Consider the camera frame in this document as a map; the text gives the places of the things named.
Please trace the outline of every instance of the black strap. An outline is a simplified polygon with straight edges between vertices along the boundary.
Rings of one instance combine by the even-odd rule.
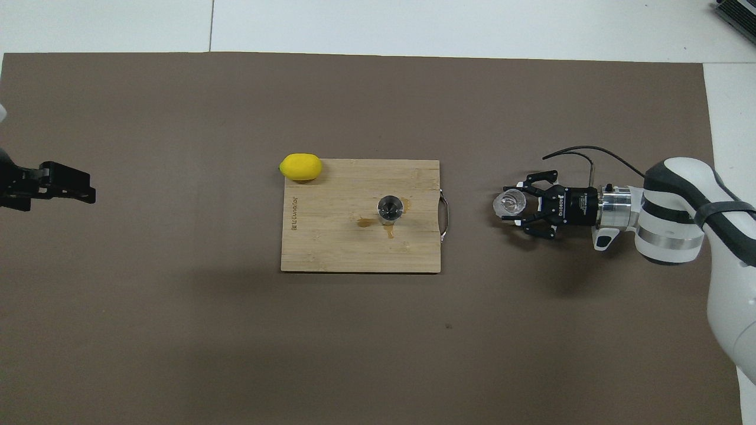
[[[723,202],[710,202],[699,208],[698,211],[696,211],[696,217],[693,218],[693,221],[696,222],[696,224],[702,228],[704,226],[704,223],[706,223],[706,220],[712,215],[712,214],[718,214],[718,213],[729,213],[732,211],[742,211],[746,213],[756,213],[756,209],[747,202],[742,201],[723,201]]]
[[[646,211],[648,214],[651,214],[654,217],[659,217],[660,219],[667,220],[668,222],[676,222],[684,225],[691,225],[695,223],[693,219],[690,218],[690,215],[687,211],[683,211],[681,209],[664,208],[663,206],[657,205],[650,200],[647,200],[646,197],[641,198],[640,202],[643,211]]]

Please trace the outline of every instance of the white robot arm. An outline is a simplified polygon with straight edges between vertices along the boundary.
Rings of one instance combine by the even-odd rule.
[[[577,148],[587,147],[570,147],[544,159],[575,154]],[[590,226],[599,251],[620,232],[632,231],[638,251],[664,265],[693,261],[706,236],[711,245],[709,324],[737,367],[743,421],[756,423],[756,209],[727,189],[709,165],[693,158],[670,158],[645,175],[638,173],[644,177],[643,189],[566,188],[556,183],[556,170],[532,174],[517,186],[504,187],[494,211],[525,233],[546,239],[553,239],[560,225]],[[543,190],[531,186],[535,181],[553,185]],[[529,216],[522,214],[524,194],[538,199]],[[539,229],[538,222],[547,227]]]
[[[644,256],[691,261],[696,249],[669,246],[695,240],[700,231],[706,234],[711,245],[709,324],[722,349],[756,382],[756,210],[730,192],[711,167],[693,158],[670,158],[653,166],[643,196],[635,244]],[[665,210],[685,211],[695,222],[671,221],[674,216]],[[644,231],[660,237],[644,239]]]

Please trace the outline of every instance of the white floor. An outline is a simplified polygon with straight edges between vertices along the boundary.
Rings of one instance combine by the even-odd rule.
[[[756,45],[714,15],[713,4],[0,0],[0,53],[212,50],[704,63],[717,171],[756,204],[750,173]]]

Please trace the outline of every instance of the metal handle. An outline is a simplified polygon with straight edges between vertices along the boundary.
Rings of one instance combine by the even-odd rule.
[[[444,196],[444,189],[439,189],[438,192],[440,193],[439,199],[444,204],[444,208],[446,209],[446,227],[441,233],[441,242],[443,242],[444,237],[446,237],[446,232],[449,230],[449,201],[447,201],[446,197]]]

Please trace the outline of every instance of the bamboo cutting board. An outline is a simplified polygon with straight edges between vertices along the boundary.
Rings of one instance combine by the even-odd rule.
[[[437,160],[322,161],[315,180],[286,179],[282,271],[441,271]],[[387,195],[404,204],[392,226],[378,219]]]

